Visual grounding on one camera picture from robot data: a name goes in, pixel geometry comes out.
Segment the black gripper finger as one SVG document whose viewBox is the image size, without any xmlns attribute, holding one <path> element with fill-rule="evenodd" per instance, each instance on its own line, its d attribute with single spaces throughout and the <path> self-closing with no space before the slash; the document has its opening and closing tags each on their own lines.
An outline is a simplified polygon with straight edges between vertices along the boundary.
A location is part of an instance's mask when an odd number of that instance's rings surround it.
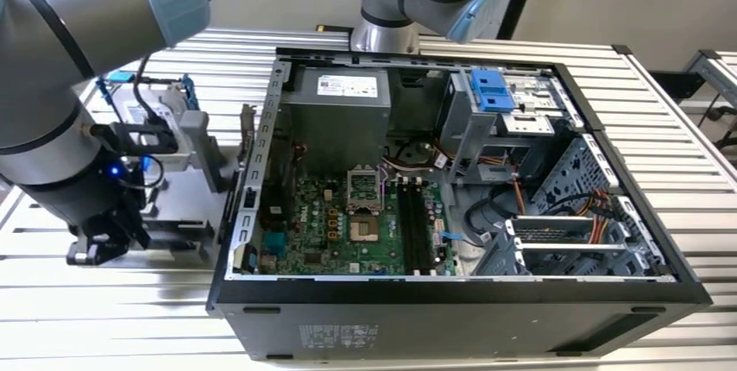
<svg viewBox="0 0 737 371">
<path fill-rule="evenodd" d="M 126 234 L 103 233 L 88 236 L 72 232 L 75 241 L 71 243 L 66 255 L 66 262 L 71 266 L 99 266 L 130 249 L 130 237 Z"/>
<path fill-rule="evenodd" d="M 138 245 L 143 249 L 149 249 L 151 244 L 151 236 L 147 233 L 145 220 L 139 211 L 133 211 L 130 214 L 130 234 Z"/>
</svg>

